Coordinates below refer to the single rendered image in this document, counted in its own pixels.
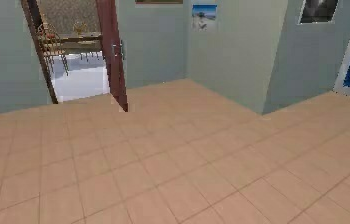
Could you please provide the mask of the blue sky framed picture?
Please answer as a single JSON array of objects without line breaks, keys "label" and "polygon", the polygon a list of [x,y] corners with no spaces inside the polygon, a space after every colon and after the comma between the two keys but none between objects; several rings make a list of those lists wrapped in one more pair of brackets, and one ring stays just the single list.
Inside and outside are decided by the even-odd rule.
[{"label": "blue sky framed picture", "polygon": [[197,31],[213,31],[217,28],[217,5],[194,4],[191,11],[192,28]]}]

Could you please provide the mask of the brown framed picture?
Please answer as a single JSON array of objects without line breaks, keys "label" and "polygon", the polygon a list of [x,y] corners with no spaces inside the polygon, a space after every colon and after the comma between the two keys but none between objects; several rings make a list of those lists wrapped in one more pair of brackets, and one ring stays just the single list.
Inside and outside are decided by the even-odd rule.
[{"label": "brown framed picture", "polygon": [[135,0],[136,4],[183,4],[184,0]]}]

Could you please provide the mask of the dark red room door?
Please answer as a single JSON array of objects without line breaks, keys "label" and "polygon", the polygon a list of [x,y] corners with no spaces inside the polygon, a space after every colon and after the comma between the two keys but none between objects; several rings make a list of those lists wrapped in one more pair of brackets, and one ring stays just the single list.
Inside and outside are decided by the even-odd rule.
[{"label": "dark red room door", "polygon": [[120,39],[116,12],[116,0],[95,0],[102,34],[102,54],[105,58],[110,93],[124,112],[128,111],[128,100],[123,68],[120,56],[112,54],[112,44]]}]

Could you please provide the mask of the dark grey framed picture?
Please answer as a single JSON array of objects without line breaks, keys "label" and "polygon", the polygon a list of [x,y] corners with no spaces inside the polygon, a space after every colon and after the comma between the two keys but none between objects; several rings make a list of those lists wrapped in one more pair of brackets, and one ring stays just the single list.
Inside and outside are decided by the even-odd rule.
[{"label": "dark grey framed picture", "polygon": [[328,23],[333,20],[339,0],[304,0],[299,24]]}]

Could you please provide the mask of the brown wooden table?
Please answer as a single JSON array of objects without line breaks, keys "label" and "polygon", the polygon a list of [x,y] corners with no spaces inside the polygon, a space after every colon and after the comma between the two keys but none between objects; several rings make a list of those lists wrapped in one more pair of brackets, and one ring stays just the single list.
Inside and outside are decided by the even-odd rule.
[{"label": "brown wooden table", "polygon": [[62,34],[61,46],[68,54],[78,54],[81,59],[89,57],[102,57],[102,34],[100,32],[86,32],[82,35],[75,33]]}]

